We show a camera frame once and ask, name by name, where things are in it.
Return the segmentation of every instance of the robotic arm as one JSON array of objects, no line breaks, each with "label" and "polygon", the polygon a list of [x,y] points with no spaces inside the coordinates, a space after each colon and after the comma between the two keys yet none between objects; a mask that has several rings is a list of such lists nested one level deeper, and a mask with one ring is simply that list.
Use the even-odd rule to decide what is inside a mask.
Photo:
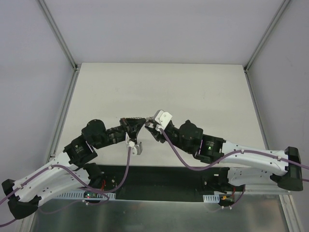
[{"label": "robotic arm", "polygon": [[[279,159],[284,158],[300,163],[297,148],[288,147],[285,151],[249,148],[222,138],[205,135],[203,129],[189,120],[178,129],[173,125],[171,118],[171,114],[159,110],[151,118],[122,118],[120,126],[108,130],[101,120],[90,121],[82,129],[82,134],[65,146],[63,152],[49,163],[20,180],[8,179],[2,183],[7,196],[13,192],[8,202],[11,213],[16,219],[25,218],[55,196],[82,187],[65,170],[54,165],[63,165],[89,186],[101,188],[106,176],[95,163],[89,163],[98,156],[95,149],[125,141],[127,148],[130,147],[130,153],[139,155],[142,152],[142,145],[138,143],[137,136],[144,125],[157,141],[162,143],[168,141],[172,146],[192,154],[193,158],[201,162],[213,163],[222,159],[227,153],[235,152],[233,155],[224,157],[225,159],[221,162],[250,166],[222,171],[219,176],[211,180],[212,183],[220,185],[221,182],[225,182],[224,184],[241,186],[276,182],[283,189],[293,191],[303,189],[301,168]],[[278,159],[258,155],[258,152],[276,155]]]},{"label": "robotic arm", "polygon": [[[9,197],[8,202],[15,219],[31,215],[39,206],[63,192],[83,187],[64,169],[52,168],[53,165],[65,166],[89,186],[101,188],[104,175],[95,163],[88,163],[98,156],[95,149],[126,141],[127,147],[131,147],[131,154],[139,155],[142,146],[137,142],[137,136],[145,121],[145,118],[122,118],[120,126],[106,130],[101,120],[94,119],[82,129],[82,135],[65,146],[63,152],[53,160],[29,176],[16,181],[4,181],[2,188],[6,195],[18,188],[18,191]],[[23,184],[33,176],[36,177]]]},{"label": "robotic arm", "polygon": [[[250,168],[230,168],[226,176],[229,184],[240,186],[276,182],[282,189],[303,190],[301,168],[281,160],[283,158],[283,160],[300,163],[297,148],[288,147],[284,151],[250,148],[223,138],[203,134],[203,129],[198,128],[189,120],[178,129],[173,125],[171,118],[170,113],[159,110],[146,122],[145,127],[157,141],[164,143],[167,140],[164,132],[169,143],[192,154],[193,158],[204,163],[213,163],[228,153],[240,151],[220,161],[250,166]],[[262,156],[261,153],[275,156],[277,159]]]}]

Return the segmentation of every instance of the white cable tray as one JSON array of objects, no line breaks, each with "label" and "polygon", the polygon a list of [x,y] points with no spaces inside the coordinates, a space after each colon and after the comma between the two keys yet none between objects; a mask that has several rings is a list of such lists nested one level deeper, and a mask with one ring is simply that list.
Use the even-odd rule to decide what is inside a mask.
[{"label": "white cable tray", "polygon": [[214,195],[203,195],[204,203],[219,203],[220,196],[218,194]]},{"label": "white cable tray", "polygon": [[[56,196],[55,199],[64,199],[64,200],[106,200],[107,198],[101,194],[97,194],[95,198],[85,198],[85,191],[83,190],[72,190],[70,192],[62,193],[59,196]],[[110,200],[116,200],[115,193],[106,193]]]}]

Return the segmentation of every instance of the metal frame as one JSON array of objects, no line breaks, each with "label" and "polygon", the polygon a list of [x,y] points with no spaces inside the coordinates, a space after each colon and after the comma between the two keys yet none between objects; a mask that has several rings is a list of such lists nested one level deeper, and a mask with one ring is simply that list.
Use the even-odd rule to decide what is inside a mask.
[{"label": "metal frame", "polygon": [[65,56],[67,57],[68,61],[70,62],[71,66],[73,67],[73,69],[77,68],[77,63],[75,62],[72,53],[70,52],[66,42],[64,41],[59,28],[56,24],[56,22],[54,21],[54,18],[52,16],[52,14],[50,13],[45,0],[36,0],[40,9],[43,12],[43,15],[46,18],[47,23],[49,24],[51,30],[53,31],[55,38],[57,39],[63,53],[65,54]]},{"label": "metal frame", "polygon": [[[72,99],[73,96],[73,92],[74,92],[74,88],[75,88],[75,84],[78,78],[78,74],[79,74],[79,69],[80,67],[78,66],[76,70],[74,70],[73,75],[71,77],[71,81],[64,99],[64,102],[62,104],[62,108],[61,108],[61,112],[57,121],[57,125],[56,125],[56,130],[54,132],[54,136],[51,140],[51,144],[49,146],[47,155],[46,155],[46,160],[45,163],[49,162],[49,159],[53,156],[53,154],[56,152],[58,143],[59,143],[59,139],[61,136],[61,132],[63,129],[63,125],[65,122],[65,118],[67,116],[68,110],[69,110],[69,105],[70,105],[70,101]],[[31,225],[33,223],[34,220],[34,216],[35,214],[30,215],[29,217],[26,217],[22,220],[19,220],[19,224],[17,225],[17,229],[16,231],[18,232],[29,232],[31,229]]]},{"label": "metal frame", "polygon": [[66,116],[67,116],[67,113],[68,113],[68,110],[69,110],[69,105],[70,105],[70,102],[71,102],[71,99],[72,99],[72,96],[73,96],[73,92],[74,92],[74,88],[75,88],[76,81],[77,81],[77,78],[78,78],[79,70],[80,70],[80,66],[77,66],[76,70],[73,72],[73,76],[71,78],[69,88],[67,90],[65,99],[62,103],[60,116],[58,118],[57,125],[56,125],[56,130],[54,132],[54,136],[53,136],[51,143],[49,145],[49,149],[48,149],[48,153],[46,155],[45,162],[49,162],[49,159],[51,157],[55,156],[55,153],[56,153],[56,150],[57,150],[57,147],[58,147],[58,144],[59,144],[60,136],[61,136],[61,133],[62,133],[62,129],[63,129],[63,126],[64,126],[64,122],[65,122],[65,119],[66,119]]},{"label": "metal frame", "polygon": [[[66,93],[64,102],[62,104],[62,110],[61,110],[60,116],[59,116],[58,121],[57,121],[56,130],[55,130],[54,136],[51,140],[51,143],[49,145],[48,153],[46,155],[45,161],[48,162],[49,159],[56,152],[56,149],[57,149],[57,146],[58,146],[58,143],[59,143],[59,139],[60,139],[60,136],[61,136],[61,132],[62,132],[62,129],[63,129],[63,125],[64,125],[64,122],[65,122],[65,118],[66,118],[66,115],[67,115],[67,112],[68,112],[68,109],[69,109],[70,101],[71,101],[71,98],[72,98],[72,95],[73,95],[74,87],[75,87],[77,77],[78,77],[78,74],[79,74],[79,68],[80,67],[75,62],[65,40],[63,39],[63,37],[60,33],[58,26],[56,25],[52,15],[51,15],[50,10],[48,9],[48,7],[46,5],[46,2],[44,0],[36,0],[36,2],[38,3],[39,7],[41,8],[42,13],[45,16],[47,23],[49,24],[51,30],[53,31],[53,33],[55,35],[55,38],[57,39],[61,49],[63,50],[65,56],[67,57],[70,65],[72,66],[72,68],[74,70],[68,91]],[[292,2],[292,0],[283,0],[282,4],[280,5],[280,7],[277,10],[274,17],[272,18],[268,28],[266,29],[261,40],[259,41],[259,44],[255,48],[255,50],[254,50],[253,54],[251,55],[247,65],[244,68],[246,80],[247,80],[247,83],[248,83],[248,88],[249,88],[249,91],[250,91],[250,95],[252,97],[254,109],[255,109],[255,112],[256,112],[256,116],[257,116],[257,119],[258,119],[258,123],[259,123],[259,126],[260,126],[261,134],[262,134],[263,141],[264,141],[266,149],[269,149],[269,146],[268,146],[267,139],[266,139],[266,136],[265,136],[263,124],[261,122],[260,110],[259,110],[258,105],[256,103],[255,95],[254,95],[254,92],[253,92],[253,89],[252,89],[252,86],[251,86],[251,83],[250,83],[250,79],[249,79],[249,76],[248,76],[248,70],[250,69],[250,67],[254,63],[257,55],[259,54],[259,52],[261,51],[261,49],[265,45],[266,41],[270,37],[275,26],[277,25],[277,23],[279,22],[279,20],[281,19],[282,15],[283,15],[283,13],[286,11],[286,9],[288,8],[288,6],[290,5],[291,2]],[[286,221],[287,221],[289,230],[294,231],[294,232],[297,232],[297,231],[303,232],[304,231],[303,228],[302,228],[301,222],[299,220],[298,213],[295,209],[293,198],[292,198],[291,195],[289,195],[290,194],[289,192],[284,191],[284,190],[278,191],[278,189],[270,187],[270,186],[265,186],[265,188],[263,188],[263,189],[261,189],[260,186],[259,187],[251,186],[250,188],[247,188],[246,191],[249,194],[269,194],[269,193],[281,194],[280,200],[281,200],[282,208],[283,208],[283,211],[284,211],[284,215],[286,217]],[[33,215],[23,219],[23,220],[20,220],[20,223],[17,226],[17,231],[29,232],[31,225],[32,225],[32,222],[34,220],[34,217],[35,216],[33,214]]]},{"label": "metal frame", "polygon": [[255,61],[255,58],[257,57],[257,55],[261,51],[261,49],[264,46],[265,42],[268,40],[268,38],[271,35],[271,33],[273,32],[275,26],[277,25],[277,23],[279,22],[279,20],[281,19],[282,15],[283,15],[283,13],[286,11],[286,9],[288,8],[288,6],[290,5],[291,2],[292,2],[292,0],[283,0],[283,2],[280,5],[279,9],[275,13],[275,16],[272,18],[269,26],[267,27],[266,31],[264,32],[261,40],[259,41],[257,47],[255,48],[253,54],[251,55],[247,65],[245,66],[245,71],[246,72],[252,66],[253,62]]}]

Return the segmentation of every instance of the white table surface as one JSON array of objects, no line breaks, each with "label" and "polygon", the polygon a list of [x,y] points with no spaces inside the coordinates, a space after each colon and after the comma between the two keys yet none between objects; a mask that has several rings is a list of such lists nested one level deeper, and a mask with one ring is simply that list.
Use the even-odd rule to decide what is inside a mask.
[{"label": "white table surface", "polygon": [[[119,126],[122,117],[153,116],[158,109],[170,112],[176,127],[189,119],[204,134],[264,148],[241,65],[83,63],[57,153],[92,119],[101,119],[108,129]],[[156,142],[146,129],[138,139],[143,152],[131,158],[131,165],[182,166],[168,143]],[[206,165],[179,151],[190,165]],[[126,163],[124,142],[97,153],[91,162]]]}]

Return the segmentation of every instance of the gray floor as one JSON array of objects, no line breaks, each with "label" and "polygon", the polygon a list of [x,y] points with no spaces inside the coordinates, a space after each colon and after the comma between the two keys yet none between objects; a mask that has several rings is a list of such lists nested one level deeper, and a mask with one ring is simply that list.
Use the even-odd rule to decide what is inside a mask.
[{"label": "gray floor", "polygon": [[[51,200],[53,211],[70,203]],[[100,206],[76,203],[52,215],[37,213],[32,232],[285,232],[278,196],[245,195],[232,210],[210,212],[217,204],[110,201]]]}]

